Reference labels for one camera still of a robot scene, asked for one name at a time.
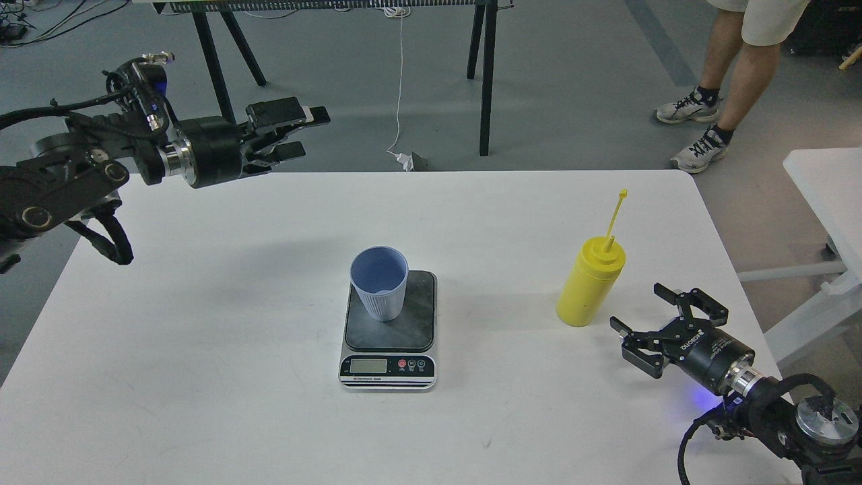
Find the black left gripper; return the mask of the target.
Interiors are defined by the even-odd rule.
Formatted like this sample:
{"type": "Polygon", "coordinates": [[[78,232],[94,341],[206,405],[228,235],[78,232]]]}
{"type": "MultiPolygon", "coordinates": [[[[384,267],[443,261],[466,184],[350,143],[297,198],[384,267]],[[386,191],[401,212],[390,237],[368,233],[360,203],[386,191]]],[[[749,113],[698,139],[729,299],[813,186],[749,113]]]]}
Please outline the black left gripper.
{"type": "Polygon", "coordinates": [[[300,129],[331,122],[324,106],[305,106],[295,96],[246,107],[246,146],[267,146],[241,154],[244,129],[221,117],[182,120],[176,124],[178,141],[189,155],[184,178],[200,189],[236,179],[268,174],[287,160],[304,157],[302,142],[284,142],[300,129]]]}

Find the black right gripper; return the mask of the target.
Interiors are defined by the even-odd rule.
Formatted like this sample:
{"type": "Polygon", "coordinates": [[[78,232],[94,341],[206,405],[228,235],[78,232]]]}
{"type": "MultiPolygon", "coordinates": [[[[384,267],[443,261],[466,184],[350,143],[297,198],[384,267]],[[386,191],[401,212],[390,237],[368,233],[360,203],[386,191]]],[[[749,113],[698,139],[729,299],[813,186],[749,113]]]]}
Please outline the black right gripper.
{"type": "Polygon", "coordinates": [[[662,377],[664,369],[673,363],[716,396],[731,388],[731,369],[754,361],[755,352],[748,345],[727,334],[729,311],[723,304],[693,288],[675,292],[660,283],[653,286],[655,294],[676,306],[678,316],[659,331],[633,331],[616,316],[609,324],[622,339],[623,359],[637,366],[654,379],[662,377]],[[684,341],[679,352],[679,341],[684,341]]]}

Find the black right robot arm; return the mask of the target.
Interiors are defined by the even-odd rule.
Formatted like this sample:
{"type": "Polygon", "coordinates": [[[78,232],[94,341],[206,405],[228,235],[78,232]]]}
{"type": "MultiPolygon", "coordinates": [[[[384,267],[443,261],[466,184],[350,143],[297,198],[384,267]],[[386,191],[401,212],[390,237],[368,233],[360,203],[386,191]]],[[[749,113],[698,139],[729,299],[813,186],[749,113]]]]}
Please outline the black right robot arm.
{"type": "Polygon", "coordinates": [[[721,403],[696,418],[677,452],[680,482],[689,483],[686,447],[700,426],[716,439],[760,440],[776,457],[794,461],[805,484],[859,484],[859,410],[838,399],[822,378],[807,373],[784,379],[752,368],[755,352],[721,329],[729,311],[700,289],[674,292],[655,284],[655,294],[678,316],[658,331],[640,332],[616,317],[623,358],[650,377],[674,364],[721,403]]]}

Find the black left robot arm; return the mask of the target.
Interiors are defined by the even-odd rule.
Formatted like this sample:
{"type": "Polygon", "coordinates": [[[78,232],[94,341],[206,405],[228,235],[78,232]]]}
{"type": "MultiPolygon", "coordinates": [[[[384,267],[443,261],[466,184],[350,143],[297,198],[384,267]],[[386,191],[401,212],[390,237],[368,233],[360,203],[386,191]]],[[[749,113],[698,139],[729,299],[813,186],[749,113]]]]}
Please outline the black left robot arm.
{"type": "Polygon", "coordinates": [[[147,185],[181,175],[193,188],[267,174],[286,160],[304,156],[288,136],[327,124],[322,106],[293,96],[256,102],[247,121],[223,117],[180,120],[166,97],[164,66],[169,52],[145,53],[106,76],[106,94],[74,104],[55,100],[2,116],[3,128],[31,119],[64,117],[67,131],[32,146],[32,157],[2,168],[2,272],[21,260],[25,246],[65,225],[108,260],[125,266],[133,252],[116,219],[120,187],[132,159],[147,185]]]}

